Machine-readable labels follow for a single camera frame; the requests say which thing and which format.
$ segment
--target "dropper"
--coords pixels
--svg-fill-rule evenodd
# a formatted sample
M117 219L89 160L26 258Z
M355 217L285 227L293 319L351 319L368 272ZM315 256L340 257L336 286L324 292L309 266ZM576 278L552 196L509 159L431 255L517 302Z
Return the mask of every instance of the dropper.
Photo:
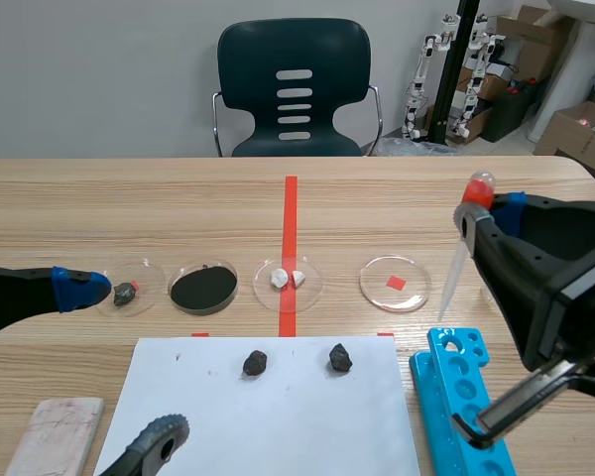
M489 172L479 171L472 175L465 187L461 203L474 202L489 210L494 201L494 189L496 187L496 179ZM438 311L438 321L443 320L443 315L449 306L449 302L454 296L458 280L465 267L465 260L467 259L469 251L465 244L464 238L461 236L456 246L456 253L452 259L452 264L445 280L443 287L443 295L440 299L440 310Z

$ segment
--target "black rock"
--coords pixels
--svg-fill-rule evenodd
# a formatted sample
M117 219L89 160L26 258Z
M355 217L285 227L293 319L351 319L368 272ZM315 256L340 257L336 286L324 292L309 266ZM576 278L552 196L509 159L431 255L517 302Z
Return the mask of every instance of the black rock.
M267 354L254 350L242 366L242 371L248 376L262 374L267 368Z
M115 299L113 302L117 307L126 305L135 298L136 293L137 290L130 283L122 283L119 286L115 286Z
M333 350L331 350L328 355L330 357L331 367L337 372L348 372L353 366L353 363L348 356L348 352L346 352L346 349L344 349L344 346L341 344L337 344L333 347Z

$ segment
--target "white paper sheet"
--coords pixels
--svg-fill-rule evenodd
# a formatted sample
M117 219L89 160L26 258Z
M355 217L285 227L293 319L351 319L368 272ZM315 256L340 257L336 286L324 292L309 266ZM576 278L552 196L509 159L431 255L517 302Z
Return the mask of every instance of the white paper sheet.
M328 363L339 342L347 374ZM267 370L252 379L242 364L256 349ZM390 337L142 339L95 474L168 414L191 432L159 476L419 475Z

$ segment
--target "white rock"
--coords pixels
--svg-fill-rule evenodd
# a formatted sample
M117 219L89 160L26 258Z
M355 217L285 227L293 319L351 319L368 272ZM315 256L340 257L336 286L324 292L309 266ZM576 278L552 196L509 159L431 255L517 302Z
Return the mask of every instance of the white rock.
M271 272L271 284L281 289L289 282L289 273L282 268L277 268Z
M296 285L296 289L299 288L304 281L306 281L306 275L302 271L294 271L294 284Z

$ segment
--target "black chair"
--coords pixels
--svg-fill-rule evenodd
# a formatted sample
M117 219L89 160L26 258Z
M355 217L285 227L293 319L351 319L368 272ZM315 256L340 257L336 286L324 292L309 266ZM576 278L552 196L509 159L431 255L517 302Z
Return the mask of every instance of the black chair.
M249 111L252 136L234 157L361 156L361 149L333 127L333 114L362 101L372 89L381 137L379 90L368 84L370 42L350 20L293 18L237 23L218 42L221 92L213 95L213 129L218 156L216 99Z

